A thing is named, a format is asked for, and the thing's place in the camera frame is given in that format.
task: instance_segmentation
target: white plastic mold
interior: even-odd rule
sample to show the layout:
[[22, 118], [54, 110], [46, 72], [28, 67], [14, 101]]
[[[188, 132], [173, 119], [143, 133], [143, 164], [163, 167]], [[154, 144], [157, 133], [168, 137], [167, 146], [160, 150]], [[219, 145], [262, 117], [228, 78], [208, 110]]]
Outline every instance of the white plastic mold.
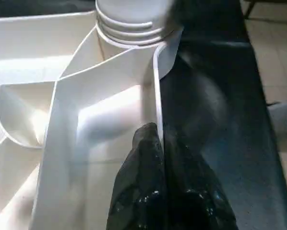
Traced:
[[148, 45], [171, 33], [167, 13], [173, 0], [97, 0], [104, 33], [122, 44]]
[[[43, 31], [26, 32], [37, 42], [25, 38], [23, 53], [5, 39], [11, 55], [0, 50], [0, 155], [14, 154], [3, 160], [11, 164], [6, 181], [16, 178], [0, 205], [0, 229], [105, 229], [113, 182], [135, 130], [156, 122], [162, 139], [159, 79], [174, 64], [181, 31], [160, 43], [133, 46], [107, 37], [94, 12], [0, 23], [0, 36], [12, 34], [13, 24], [22, 33]], [[15, 36], [20, 45], [21, 33]], [[54, 57], [57, 62], [44, 64]], [[36, 65], [27, 67], [27, 61]], [[16, 63], [14, 69], [5, 71], [9, 63]], [[14, 173], [18, 167], [24, 173]], [[32, 201], [27, 193], [35, 188]], [[27, 202], [34, 203], [32, 215], [18, 215]]]

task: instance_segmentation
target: plastic compartment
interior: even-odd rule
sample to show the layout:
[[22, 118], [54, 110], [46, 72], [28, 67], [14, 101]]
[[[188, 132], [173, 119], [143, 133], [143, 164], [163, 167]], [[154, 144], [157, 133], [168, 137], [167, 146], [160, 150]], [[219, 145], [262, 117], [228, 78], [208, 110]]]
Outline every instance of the plastic compartment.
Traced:
[[56, 80], [95, 22], [94, 12], [0, 19], [0, 84]]
[[48, 125], [53, 82], [0, 86], [0, 127], [23, 147], [40, 148]]
[[159, 78], [172, 68], [179, 36], [56, 83], [32, 230], [106, 228], [113, 183], [135, 130], [156, 122], [163, 136]]
[[0, 213], [40, 162], [40, 158], [40, 150], [15, 144], [0, 128]]
[[93, 12], [0, 19], [0, 230], [105, 228], [134, 131], [156, 122], [162, 138], [159, 79], [180, 34], [138, 47], [104, 36]]

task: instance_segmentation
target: tiled floor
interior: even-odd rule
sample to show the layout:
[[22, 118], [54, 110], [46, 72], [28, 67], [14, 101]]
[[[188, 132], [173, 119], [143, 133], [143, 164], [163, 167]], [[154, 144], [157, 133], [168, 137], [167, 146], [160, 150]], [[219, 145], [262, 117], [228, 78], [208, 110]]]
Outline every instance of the tiled floor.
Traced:
[[[241, 0], [241, 5], [245, 12], [248, 3]], [[246, 26], [255, 50], [266, 101], [287, 101], [287, 5], [257, 3], [250, 18]], [[284, 126], [282, 122], [274, 125], [276, 132], [277, 126]], [[279, 138], [278, 142], [287, 179], [287, 139], [282, 141]]]

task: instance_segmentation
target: chair leg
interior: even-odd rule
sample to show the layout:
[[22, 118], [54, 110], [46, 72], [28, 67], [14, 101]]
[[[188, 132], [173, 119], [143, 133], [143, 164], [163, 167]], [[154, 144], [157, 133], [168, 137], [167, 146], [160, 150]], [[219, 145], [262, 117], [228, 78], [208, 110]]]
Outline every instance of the chair leg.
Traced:
[[249, 5], [249, 7], [248, 7], [248, 9], [247, 9], [247, 11], [246, 11], [246, 13], [245, 13], [245, 15], [244, 15], [244, 18], [245, 18], [245, 19], [249, 19], [249, 15], [250, 15], [252, 9], [254, 8], [254, 5], [255, 5], [255, 4], [256, 4], [256, 1], [250, 2], [250, 5]]

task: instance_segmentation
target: black leather surface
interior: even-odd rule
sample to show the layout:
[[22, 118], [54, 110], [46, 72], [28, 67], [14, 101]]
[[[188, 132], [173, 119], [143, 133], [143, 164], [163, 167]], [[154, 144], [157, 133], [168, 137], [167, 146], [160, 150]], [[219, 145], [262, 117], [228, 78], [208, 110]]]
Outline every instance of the black leather surface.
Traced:
[[[93, 8], [88, 0], [0, 0], [0, 17]], [[194, 70], [181, 58], [189, 55]], [[164, 121], [183, 129], [215, 171], [239, 229], [287, 230], [287, 186], [238, 0], [184, 32], [161, 94]]]

